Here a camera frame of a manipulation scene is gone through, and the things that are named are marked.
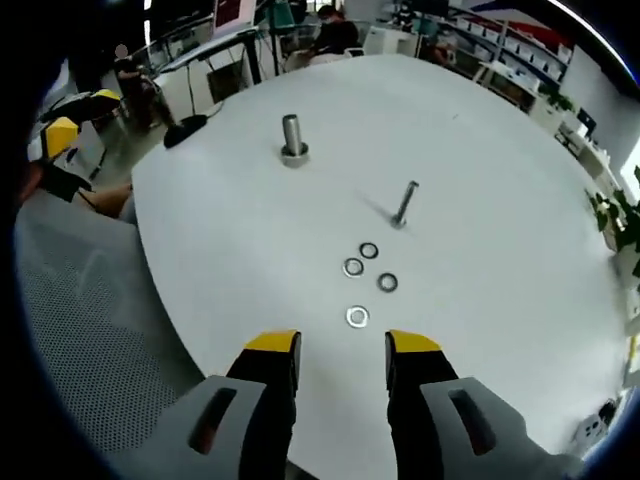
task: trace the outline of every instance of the white cabinet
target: white cabinet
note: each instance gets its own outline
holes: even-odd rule
[[[562,124],[562,112],[549,105],[544,99],[538,97],[529,111],[531,120],[540,125],[551,135],[555,135]]]

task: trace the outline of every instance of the metal washer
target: metal washer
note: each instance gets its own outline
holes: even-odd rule
[[[342,271],[347,277],[357,278],[364,272],[364,264],[358,258],[347,258],[342,264]]]
[[[385,280],[391,280],[391,286],[386,286]],[[393,273],[383,273],[378,277],[378,288],[385,293],[395,292],[398,288],[398,277]]]
[[[355,314],[360,314],[362,318],[354,318]],[[350,327],[364,328],[367,326],[367,322],[369,321],[369,312],[361,305],[354,305],[353,307],[347,308],[345,318]]]
[[[365,251],[368,248],[373,247],[373,253],[370,253],[368,255],[365,255]],[[378,256],[378,253],[380,253],[380,251],[378,250],[378,247],[375,243],[371,243],[371,242],[365,242],[365,243],[361,243],[360,244],[360,255],[362,255],[362,258],[366,258],[367,260],[372,260],[374,258],[376,258]]]

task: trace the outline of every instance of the chair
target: chair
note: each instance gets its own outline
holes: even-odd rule
[[[99,451],[139,447],[203,376],[161,305],[137,229],[38,191],[15,231],[28,327],[62,403]]]

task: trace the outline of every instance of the metal bolt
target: metal bolt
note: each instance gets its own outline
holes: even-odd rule
[[[402,203],[400,204],[400,208],[398,209],[398,213],[396,213],[393,217],[391,217],[391,226],[393,228],[402,228],[406,225],[407,219],[407,208],[409,207],[409,202],[411,201],[411,197],[413,196],[413,192],[420,185],[418,182],[414,182],[411,180],[409,185],[407,186],[407,191],[404,193],[404,197],[402,198]]]
[[[288,167],[297,168],[308,160],[309,146],[302,141],[298,116],[291,114],[282,117],[284,146],[282,158]]]

